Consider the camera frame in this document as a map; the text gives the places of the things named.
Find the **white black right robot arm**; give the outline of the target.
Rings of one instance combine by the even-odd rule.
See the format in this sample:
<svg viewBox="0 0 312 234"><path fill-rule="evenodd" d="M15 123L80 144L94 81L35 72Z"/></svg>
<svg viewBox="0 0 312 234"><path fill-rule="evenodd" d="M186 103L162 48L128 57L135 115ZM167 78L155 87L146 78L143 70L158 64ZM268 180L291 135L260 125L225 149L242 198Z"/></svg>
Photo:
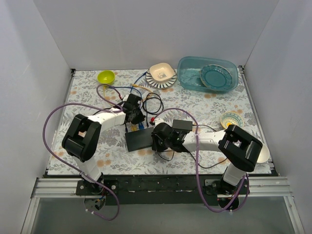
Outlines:
<svg viewBox="0 0 312 234"><path fill-rule="evenodd" d="M164 152L168 148L175 152L198 151L222 152L230 161L225 170L220 187L227 194L238 188L245 173L253 172L256 164L266 162L270 157L268 147L236 125L212 133L178 131L162 122L152 131L152 149Z"/></svg>

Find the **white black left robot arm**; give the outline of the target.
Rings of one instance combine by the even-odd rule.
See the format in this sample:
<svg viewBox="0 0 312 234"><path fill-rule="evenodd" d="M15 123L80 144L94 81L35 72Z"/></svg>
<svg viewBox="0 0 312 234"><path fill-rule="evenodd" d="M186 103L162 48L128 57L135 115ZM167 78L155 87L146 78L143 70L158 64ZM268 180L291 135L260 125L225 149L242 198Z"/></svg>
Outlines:
<svg viewBox="0 0 312 234"><path fill-rule="evenodd" d="M72 156L78 165L81 176L88 181L87 189L93 195L103 191L104 184L99 178L96 160L93 158L101 132L115 126L141 123L145 115L140 109L142 98L128 94L121 103L109 110L91 116L77 114L72 120L63 140L62 147Z"/></svg>

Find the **black network switch box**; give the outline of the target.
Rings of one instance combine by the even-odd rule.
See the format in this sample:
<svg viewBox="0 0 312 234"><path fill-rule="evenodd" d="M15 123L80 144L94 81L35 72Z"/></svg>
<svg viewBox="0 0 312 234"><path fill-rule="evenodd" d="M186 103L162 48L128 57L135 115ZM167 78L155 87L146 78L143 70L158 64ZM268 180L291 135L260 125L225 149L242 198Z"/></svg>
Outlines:
<svg viewBox="0 0 312 234"><path fill-rule="evenodd" d="M125 133L126 146L129 152L149 148L153 144L153 127Z"/></svg>

